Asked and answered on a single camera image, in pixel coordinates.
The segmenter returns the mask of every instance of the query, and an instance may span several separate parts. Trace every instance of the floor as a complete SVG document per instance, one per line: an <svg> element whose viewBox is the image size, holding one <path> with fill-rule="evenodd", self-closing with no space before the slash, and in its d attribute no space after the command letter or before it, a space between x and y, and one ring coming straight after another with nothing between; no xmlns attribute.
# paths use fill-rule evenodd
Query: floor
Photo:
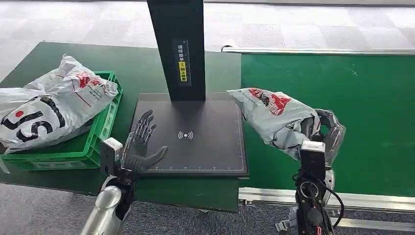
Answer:
<svg viewBox="0 0 415 235"><path fill-rule="evenodd" d="M78 235L95 197L0 184L0 235ZM135 202L123 235L278 235L288 207L240 206L238 213ZM415 214L346 211L345 218L415 223ZM295 228L287 235L297 235ZM415 232L339 227L336 235L415 235Z"/></svg>
<svg viewBox="0 0 415 235"><path fill-rule="evenodd" d="M146 2L0 1L0 81L39 41L157 47ZM205 4L205 47L415 49L415 7Z"/></svg>

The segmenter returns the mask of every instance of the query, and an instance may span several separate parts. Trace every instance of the robotic arm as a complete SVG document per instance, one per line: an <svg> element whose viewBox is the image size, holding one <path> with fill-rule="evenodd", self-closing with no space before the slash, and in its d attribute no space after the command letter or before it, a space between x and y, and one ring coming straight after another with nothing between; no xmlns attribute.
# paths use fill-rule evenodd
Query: robotic arm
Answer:
<svg viewBox="0 0 415 235"><path fill-rule="evenodd" d="M334 228L343 217L344 205L333 191L334 172L331 165L337 156L346 129L332 111L316 109L321 124L328 128L326 134L311 136L310 119L301 123L301 132L311 141L304 141L300 148L301 168L293 176L296 182L296 202L298 208L290 209L289 219L276 224L278 231L287 231L297 225L299 234L333 235ZM341 204L339 219L331 224L324 207L333 194Z"/></svg>
<svg viewBox="0 0 415 235"><path fill-rule="evenodd" d="M124 149L114 138L101 144L101 171L110 175L98 194L95 206L81 235L117 235L121 233L131 204L135 201L135 182L140 173L158 163L167 154L167 146L149 157L147 145L155 124L153 111L145 112L134 131L128 135Z"/></svg>

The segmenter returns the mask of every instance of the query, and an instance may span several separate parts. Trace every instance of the label sticker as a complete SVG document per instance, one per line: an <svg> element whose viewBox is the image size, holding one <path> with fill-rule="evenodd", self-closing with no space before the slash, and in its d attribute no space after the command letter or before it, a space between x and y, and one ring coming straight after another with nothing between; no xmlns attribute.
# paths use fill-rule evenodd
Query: label sticker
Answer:
<svg viewBox="0 0 415 235"><path fill-rule="evenodd" d="M187 40L173 40L173 53L176 59L179 86L191 86L189 43Z"/></svg>

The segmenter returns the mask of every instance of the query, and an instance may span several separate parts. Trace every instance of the plastic bag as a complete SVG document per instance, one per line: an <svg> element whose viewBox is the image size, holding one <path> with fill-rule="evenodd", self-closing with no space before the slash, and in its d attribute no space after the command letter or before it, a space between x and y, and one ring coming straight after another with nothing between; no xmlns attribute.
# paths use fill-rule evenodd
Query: plastic bag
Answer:
<svg viewBox="0 0 415 235"><path fill-rule="evenodd" d="M9 114L33 97L45 94L44 91L37 91L24 88L0 88L0 118Z"/></svg>
<svg viewBox="0 0 415 235"><path fill-rule="evenodd" d="M261 136L265 144L272 145L300 160L298 148L310 140L301 133L301 122L311 118L310 135L320 130L316 111L282 92L270 92L257 88L227 91L233 96L244 118Z"/></svg>
<svg viewBox="0 0 415 235"><path fill-rule="evenodd" d="M2 118L0 142L8 148L6 153L67 140L118 94L116 83L101 79L66 55L59 68L24 88L44 94L30 98ZM1 98L0 107L5 103L7 98Z"/></svg>

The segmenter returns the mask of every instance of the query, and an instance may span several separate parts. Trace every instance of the yellow label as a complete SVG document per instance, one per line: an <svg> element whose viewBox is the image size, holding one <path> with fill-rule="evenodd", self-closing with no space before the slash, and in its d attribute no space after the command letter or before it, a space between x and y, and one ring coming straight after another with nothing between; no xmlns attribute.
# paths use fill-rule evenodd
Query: yellow label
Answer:
<svg viewBox="0 0 415 235"><path fill-rule="evenodd" d="M186 62L179 61L179 72L180 72L180 80L182 82L187 82Z"/></svg>

